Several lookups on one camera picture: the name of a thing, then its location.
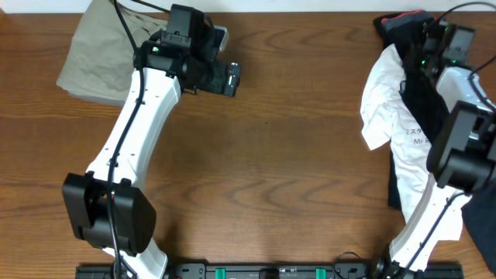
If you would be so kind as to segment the black leggings red waistband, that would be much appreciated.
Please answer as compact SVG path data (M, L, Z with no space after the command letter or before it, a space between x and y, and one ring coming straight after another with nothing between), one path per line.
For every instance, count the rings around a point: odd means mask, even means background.
M423 27L432 21L433 16L422 9L387 14L373 21L384 47L393 44L397 49L406 75L401 99L430 142L435 141L449 116L443 98L421 71Z

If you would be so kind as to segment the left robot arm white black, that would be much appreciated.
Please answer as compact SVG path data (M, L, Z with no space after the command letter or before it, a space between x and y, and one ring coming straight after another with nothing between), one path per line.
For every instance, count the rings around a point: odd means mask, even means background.
M167 255L153 239L157 213L143 189L154 147L185 91L232 97L241 67L218 59L229 33L205 13L168 9L168 24L133 46L134 72L122 111L83 174L68 174L62 195L76 238L113 256L78 267L78 278L162 278Z

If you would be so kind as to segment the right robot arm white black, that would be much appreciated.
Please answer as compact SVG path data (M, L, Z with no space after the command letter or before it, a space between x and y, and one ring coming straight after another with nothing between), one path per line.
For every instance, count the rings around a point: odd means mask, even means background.
M429 179L400 235L377 262L374 278L462 278L458 263L430 263L448 214L495 188L495 106L467 65L474 29L425 23L403 65L400 96L431 143Z

